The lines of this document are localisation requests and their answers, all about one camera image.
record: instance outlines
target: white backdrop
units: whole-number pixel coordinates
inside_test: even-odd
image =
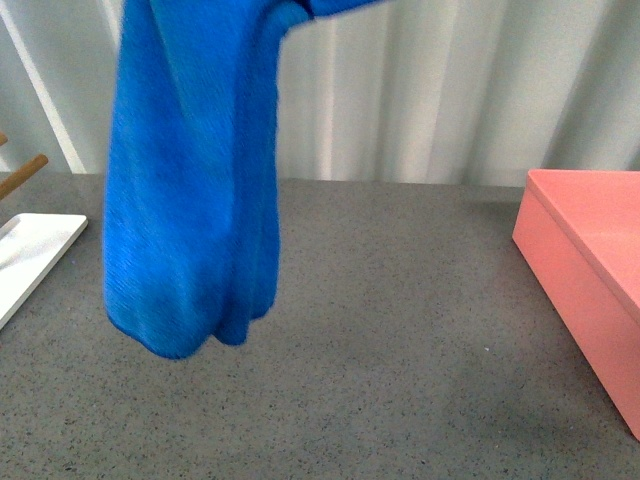
[[[121,0],[0,0],[0,171],[104,170]],[[395,0],[294,30],[282,177],[640,169],[640,1]]]

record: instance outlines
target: speckled gray surface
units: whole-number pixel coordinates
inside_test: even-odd
[[[0,478],[640,478],[510,239],[521,190],[284,182],[276,307],[183,362],[105,317],[101,193],[41,172],[0,203],[90,217],[0,332]]]

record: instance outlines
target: wooden stick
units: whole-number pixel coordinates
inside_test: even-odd
[[[20,169],[13,172],[9,176],[9,178],[0,183],[0,200],[5,198],[16,188],[29,180],[29,178],[31,178],[34,173],[44,167],[47,163],[49,163],[49,159],[40,154],[25,163],[22,167],[20,167]]]

